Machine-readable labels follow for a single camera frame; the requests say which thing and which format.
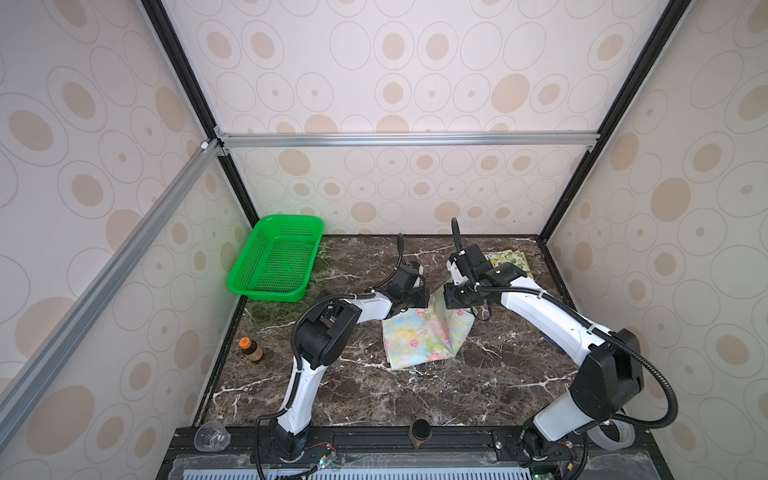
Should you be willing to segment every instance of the black lid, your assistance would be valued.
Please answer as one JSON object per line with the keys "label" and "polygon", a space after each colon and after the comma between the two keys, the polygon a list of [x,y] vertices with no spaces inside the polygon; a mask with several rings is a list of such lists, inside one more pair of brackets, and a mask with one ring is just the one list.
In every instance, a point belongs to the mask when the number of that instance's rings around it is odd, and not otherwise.
{"label": "black lid", "polygon": [[411,425],[411,431],[414,438],[417,440],[426,440],[432,434],[432,427],[429,426],[429,422],[424,419],[419,419],[413,422]]}

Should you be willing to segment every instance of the dark marble surface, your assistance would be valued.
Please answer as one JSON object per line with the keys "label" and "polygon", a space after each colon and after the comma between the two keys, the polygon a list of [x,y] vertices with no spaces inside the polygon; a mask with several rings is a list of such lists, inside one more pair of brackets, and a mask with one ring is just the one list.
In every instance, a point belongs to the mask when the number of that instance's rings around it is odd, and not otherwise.
{"label": "dark marble surface", "polygon": [[[535,280],[558,295],[536,243],[515,238],[464,238],[484,251],[525,252]],[[235,342],[210,400],[206,420],[252,425],[278,410],[290,378],[289,335],[293,323],[327,288],[356,293],[383,279],[397,258],[394,238],[328,237],[320,245],[304,299],[298,303],[252,302],[240,319]],[[431,291],[448,278],[450,237],[406,237],[406,259],[425,266]],[[264,350],[254,364],[240,354],[237,339],[249,336]],[[381,325],[358,325],[341,358],[318,391],[313,425],[519,425],[560,396],[576,365],[522,317],[497,307],[476,320],[454,359],[391,370]]]}

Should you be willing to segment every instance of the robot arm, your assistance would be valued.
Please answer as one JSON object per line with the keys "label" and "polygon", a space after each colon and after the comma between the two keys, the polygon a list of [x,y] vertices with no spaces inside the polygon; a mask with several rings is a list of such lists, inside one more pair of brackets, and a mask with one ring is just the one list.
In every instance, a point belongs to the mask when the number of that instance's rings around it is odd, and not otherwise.
{"label": "robot arm", "polygon": [[501,304],[536,326],[580,366],[568,391],[524,424],[521,440],[532,458],[545,458],[568,433],[608,420],[643,389],[640,363],[616,345],[638,351],[631,332],[613,333],[568,312],[512,263],[493,267],[477,245],[461,247],[456,224],[454,234],[457,253],[447,262],[452,282],[445,285],[445,305],[456,309]]}
{"label": "robot arm", "polygon": [[423,268],[417,262],[399,265],[380,290],[363,295],[321,296],[299,319],[292,345],[298,350],[301,365],[294,357],[293,373],[280,406],[283,414],[270,423],[273,439],[286,460],[302,455],[323,374],[341,356],[355,325],[387,319],[408,308],[426,308],[429,291],[422,274]]}

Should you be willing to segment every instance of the enclosure wall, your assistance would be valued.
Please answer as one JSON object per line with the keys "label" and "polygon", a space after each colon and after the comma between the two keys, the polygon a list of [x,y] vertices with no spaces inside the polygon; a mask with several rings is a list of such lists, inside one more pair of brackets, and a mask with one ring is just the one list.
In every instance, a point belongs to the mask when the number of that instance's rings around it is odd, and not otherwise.
{"label": "enclosure wall", "polygon": [[0,455],[0,478],[155,478],[217,357],[249,234],[213,159]]}
{"label": "enclosure wall", "polygon": [[[671,380],[678,480],[768,471],[768,2],[684,20],[549,246],[581,312]],[[658,384],[630,404],[654,419]]]}
{"label": "enclosure wall", "polygon": [[[163,3],[220,131],[287,135],[597,130],[667,4]],[[457,216],[537,234],[586,148],[390,147],[236,162],[259,214],[318,215],[327,233],[441,233]]]}
{"label": "enclosure wall", "polygon": [[3,2],[0,392],[202,134],[130,0]]}

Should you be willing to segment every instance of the floral cloth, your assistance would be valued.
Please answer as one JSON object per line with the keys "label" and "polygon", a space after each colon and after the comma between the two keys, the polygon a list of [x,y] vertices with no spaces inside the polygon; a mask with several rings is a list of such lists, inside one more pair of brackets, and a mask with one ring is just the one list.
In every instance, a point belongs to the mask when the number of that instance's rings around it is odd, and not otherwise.
{"label": "floral cloth", "polygon": [[[532,276],[525,254],[518,250],[490,252],[485,258],[493,266],[514,263]],[[410,309],[382,320],[384,348],[393,369],[449,359],[462,347],[475,316],[465,310],[446,309],[442,292],[440,286],[429,297],[429,306],[425,309]]]}

